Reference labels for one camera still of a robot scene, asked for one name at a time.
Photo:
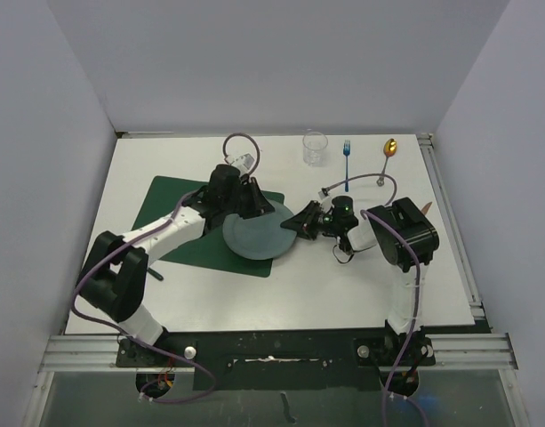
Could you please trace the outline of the gold fork with green handle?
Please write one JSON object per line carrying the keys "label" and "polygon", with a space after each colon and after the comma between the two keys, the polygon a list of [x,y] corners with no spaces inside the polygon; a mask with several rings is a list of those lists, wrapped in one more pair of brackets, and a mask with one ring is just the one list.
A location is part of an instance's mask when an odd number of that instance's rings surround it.
{"label": "gold fork with green handle", "polygon": [[157,271],[151,268],[148,268],[148,274],[158,281],[164,281],[164,277],[160,273],[158,273]]}

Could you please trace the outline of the dark green placemat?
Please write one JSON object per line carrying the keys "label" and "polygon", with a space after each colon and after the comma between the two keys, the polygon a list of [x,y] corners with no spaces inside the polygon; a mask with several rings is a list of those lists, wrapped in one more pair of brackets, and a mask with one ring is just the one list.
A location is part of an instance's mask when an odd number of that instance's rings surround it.
{"label": "dark green placemat", "polygon": [[[203,185],[200,181],[156,176],[150,184],[133,229],[142,234],[148,225],[156,226],[164,222],[182,196]],[[270,203],[276,201],[283,204],[284,195],[281,193],[267,192],[265,196]],[[142,242],[153,245],[151,255],[156,255],[160,261],[258,278],[270,275],[272,259],[255,261],[233,253],[224,241],[222,226],[204,237],[198,235],[201,230],[200,222],[192,223],[190,218],[180,217],[156,235],[160,239],[158,243],[153,237]]]}

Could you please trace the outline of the rose gold knife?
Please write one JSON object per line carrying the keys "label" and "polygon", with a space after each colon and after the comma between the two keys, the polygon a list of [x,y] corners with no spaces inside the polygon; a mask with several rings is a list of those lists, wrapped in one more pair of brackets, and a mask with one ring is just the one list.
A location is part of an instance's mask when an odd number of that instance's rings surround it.
{"label": "rose gold knife", "polygon": [[432,206],[431,202],[428,202],[424,207],[422,207],[421,212],[426,215],[429,212],[430,207]]}

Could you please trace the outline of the clear drinking glass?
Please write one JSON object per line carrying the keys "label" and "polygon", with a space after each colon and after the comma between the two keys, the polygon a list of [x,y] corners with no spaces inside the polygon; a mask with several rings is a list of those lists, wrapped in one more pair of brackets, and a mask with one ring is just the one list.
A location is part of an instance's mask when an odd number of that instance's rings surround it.
{"label": "clear drinking glass", "polygon": [[302,137],[302,158],[306,165],[321,166],[326,159],[329,141],[326,135],[316,131],[308,131]]}

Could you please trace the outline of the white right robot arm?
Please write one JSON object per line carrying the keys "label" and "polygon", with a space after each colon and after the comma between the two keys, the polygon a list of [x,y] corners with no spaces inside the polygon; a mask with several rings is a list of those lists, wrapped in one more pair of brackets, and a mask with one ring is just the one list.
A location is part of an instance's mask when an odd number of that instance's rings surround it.
{"label": "white right robot arm", "polygon": [[413,356],[415,343],[409,334],[422,327],[422,287],[440,239],[426,214],[410,198],[363,209],[359,214],[350,196],[329,197],[325,204],[311,201],[281,227],[306,240],[319,235],[334,238],[335,246],[349,259],[379,248],[395,274],[386,320],[395,334],[383,342],[384,355],[396,364]]}

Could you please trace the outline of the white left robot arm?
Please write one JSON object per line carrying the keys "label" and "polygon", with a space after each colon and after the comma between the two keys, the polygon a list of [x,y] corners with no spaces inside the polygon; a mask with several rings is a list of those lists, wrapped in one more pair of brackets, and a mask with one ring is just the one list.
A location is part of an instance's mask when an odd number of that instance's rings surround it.
{"label": "white left robot arm", "polygon": [[109,320],[84,315],[76,307],[71,310],[133,339],[137,355],[148,365],[159,365],[167,358],[169,344],[162,338],[164,327],[143,303],[149,266],[219,228],[231,214],[253,219],[274,212],[253,177],[233,165],[217,165],[208,183],[183,195],[168,214],[122,235],[99,234],[73,297],[82,297]]}

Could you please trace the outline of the iridescent gold spoon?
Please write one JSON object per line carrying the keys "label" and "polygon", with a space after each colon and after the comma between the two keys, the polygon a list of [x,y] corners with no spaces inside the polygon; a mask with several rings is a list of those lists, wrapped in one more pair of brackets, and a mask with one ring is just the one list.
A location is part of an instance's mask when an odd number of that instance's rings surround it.
{"label": "iridescent gold spoon", "polygon": [[382,187],[385,183],[385,173],[389,160],[397,153],[397,140],[395,138],[388,139],[383,145],[382,152],[385,157],[385,161],[381,169],[381,174],[376,181],[379,187]]}

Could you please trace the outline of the blue metal fork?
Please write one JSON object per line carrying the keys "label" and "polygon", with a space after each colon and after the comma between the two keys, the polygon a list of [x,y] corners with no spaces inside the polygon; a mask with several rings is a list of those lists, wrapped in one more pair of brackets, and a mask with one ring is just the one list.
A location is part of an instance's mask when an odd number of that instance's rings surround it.
{"label": "blue metal fork", "polygon": [[351,151],[351,140],[345,140],[343,143],[342,154],[345,158],[345,180],[344,191],[349,192],[349,156]]}

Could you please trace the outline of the teal ceramic plate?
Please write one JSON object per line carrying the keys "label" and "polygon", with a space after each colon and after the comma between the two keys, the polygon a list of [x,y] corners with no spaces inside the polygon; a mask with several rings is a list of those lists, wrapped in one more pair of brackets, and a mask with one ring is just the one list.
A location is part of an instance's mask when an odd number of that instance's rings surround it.
{"label": "teal ceramic plate", "polygon": [[238,214],[226,217],[222,236],[228,248],[245,259],[263,261],[287,253],[296,240],[296,232],[281,227],[293,212],[284,204],[271,201],[275,211],[252,219]]}

